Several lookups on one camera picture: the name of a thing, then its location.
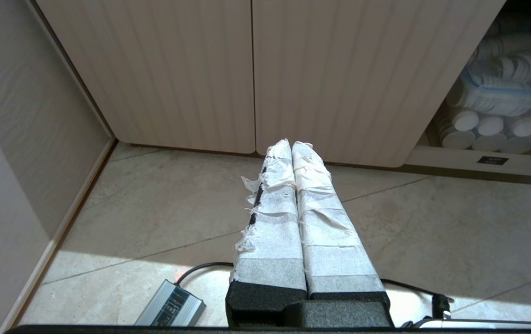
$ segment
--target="container lid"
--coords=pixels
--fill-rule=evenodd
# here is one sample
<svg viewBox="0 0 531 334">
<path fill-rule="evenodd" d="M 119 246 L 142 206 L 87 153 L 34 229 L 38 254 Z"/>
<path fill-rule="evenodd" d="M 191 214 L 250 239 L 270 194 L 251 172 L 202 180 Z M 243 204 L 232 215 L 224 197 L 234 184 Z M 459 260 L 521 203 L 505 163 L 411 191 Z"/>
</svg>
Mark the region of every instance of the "container lid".
<svg viewBox="0 0 531 334">
<path fill-rule="evenodd" d="M 531 117 L 523 117 L 511 125 L 511 130 L 517 137 L 531 135 Z"/>
<path fill-rule="evenodd" d="M 489 116 L 480 120 L 478 133 L 480 135 L 496 135 L 505 127 L 502 117 Z"/>
<path fill-rule="evenodd" d="M 480 122 L 478 113 L 463 108 L 457 108 L 453 110 L 452 124 L 458 131 L 468 131 L 475 128 Z"/>
<path fill-rule="evenodd" d="M 531 150 L 531 135 L 526 137 L 512 137 L 500 149 L 505 154 L 524 154 Z"/>
<path fill-rule="evenodd" d="M 506 136 L 502 133 L 496 135 L 480 135 L 471 148 L 476 151 L 494 152 L 506 144 Z"/>
<path fill-rule="evenodd" d="M 469 131 L 456 131 L 452 128 L 446 135 L 443 136 L 441 144 L 444 148 L 455 148 L 463 150 L 473 144 L 475 135 Z"/>
</svg>

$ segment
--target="black cable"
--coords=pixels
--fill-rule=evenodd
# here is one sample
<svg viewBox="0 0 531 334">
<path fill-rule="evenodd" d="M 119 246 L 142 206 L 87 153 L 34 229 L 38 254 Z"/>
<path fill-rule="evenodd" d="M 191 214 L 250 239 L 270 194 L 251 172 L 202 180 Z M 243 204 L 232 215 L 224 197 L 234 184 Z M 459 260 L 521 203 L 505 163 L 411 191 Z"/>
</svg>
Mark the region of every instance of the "black cable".
<svg viewBox="0 0 531 334">
<path fill-rule="evenodd" d="M 418 291 L 418 292 L 422 292 L 423 294 L 427 294 L 427 295 L 431 295 L 431 296 L 443 295 L 443 294 L 438 294 L 436 292 L 432 292 L 430 290 L 422 289 L 422 288 L 419 288 L 419 287 L 414 287 L 413 285 L 409 285 L 407 283 L 401 283 L 401 282 L 393 281 L 392 279 L 382 278 L 382 279 L 380 279 L 380 281 L 382 281 L 382 283 L 391 284 L 391 285 L 397 285 L 398 287 L 404 287 L 404 288 L 407 288 L 407 289 L 410 289 L 410 290 L 414 290 L 414 291 Z M 451 297 L 447 297 L 447 298 L 449 299 L 449 302 L 454 302 L 453 298 L 451 298 Z"/>
<path fill-rule="evenodd" d="M 211 267 L 211 266 L 234 267 L 234 264 L 232 262 L 209 262 L 209 263 L 200 264 L 199 266 L 195 266 L 187 270 L 187 272 L 185 272 L 181 277 L 179 277 L 179 279 L 174 285 L 176 285 L 177 287 L 180 287 L 181 282 L 183 281 L 183 279 L 185 279 L 185 277 L 189 276 L 191 273 L 193 273 L 196 270 L 199 270 L 201 268 Z"/>
</svg>

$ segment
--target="clear plastic box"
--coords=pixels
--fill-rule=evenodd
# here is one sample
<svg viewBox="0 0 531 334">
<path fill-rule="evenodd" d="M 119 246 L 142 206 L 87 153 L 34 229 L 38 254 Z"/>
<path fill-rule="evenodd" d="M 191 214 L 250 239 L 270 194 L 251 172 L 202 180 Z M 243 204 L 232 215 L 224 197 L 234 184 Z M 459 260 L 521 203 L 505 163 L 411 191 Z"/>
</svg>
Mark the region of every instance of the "clear plastic box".
<svg viewBox="0 0 531 334">
<path fill-rule="evenodd" d="M 446 102 L 499 116 L 531 110 L 531 30 L 485 37 Z"/>
</svg>

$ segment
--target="wall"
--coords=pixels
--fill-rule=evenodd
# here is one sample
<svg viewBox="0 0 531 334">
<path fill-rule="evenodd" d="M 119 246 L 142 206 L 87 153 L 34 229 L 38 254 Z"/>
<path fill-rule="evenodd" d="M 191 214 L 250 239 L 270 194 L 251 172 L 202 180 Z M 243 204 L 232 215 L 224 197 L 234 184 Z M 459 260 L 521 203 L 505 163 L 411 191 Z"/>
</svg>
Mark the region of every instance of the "wall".
<svg viewBox="0 0 531 334">
<path fill-rule="evenodd" d="M 110 140 L 26 3 L 0 0 L 1 330 Z"/>
</svg>

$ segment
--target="black label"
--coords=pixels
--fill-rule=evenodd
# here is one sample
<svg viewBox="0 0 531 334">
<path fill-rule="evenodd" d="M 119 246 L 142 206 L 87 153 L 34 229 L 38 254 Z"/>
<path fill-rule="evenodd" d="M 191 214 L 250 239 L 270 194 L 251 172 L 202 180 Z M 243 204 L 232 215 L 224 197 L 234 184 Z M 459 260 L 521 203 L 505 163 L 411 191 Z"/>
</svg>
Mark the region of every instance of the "black label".
<svg viewBox="0 0 531 334">
<path fill-rule="evenodd" d="M 502 158 L 499 156 L 482 156 L 478 163 L 485 163 L 487 165 L 497 165 L 502 166 L 505 162 L 509 161 L 509 158 Z"/>
<path fill-rule="evenodd" d="M 189 298 L 189 294 L 181 289 L 174 289 L 173 293 L 164 303 L 160 309 L 160 313 L 156 316 L 156 319 L 152 322 L 151 326 L 170 326 L 174 317 L 179 312 L 179 309 L 183 306 L 185 301 Z"/>
</svg>

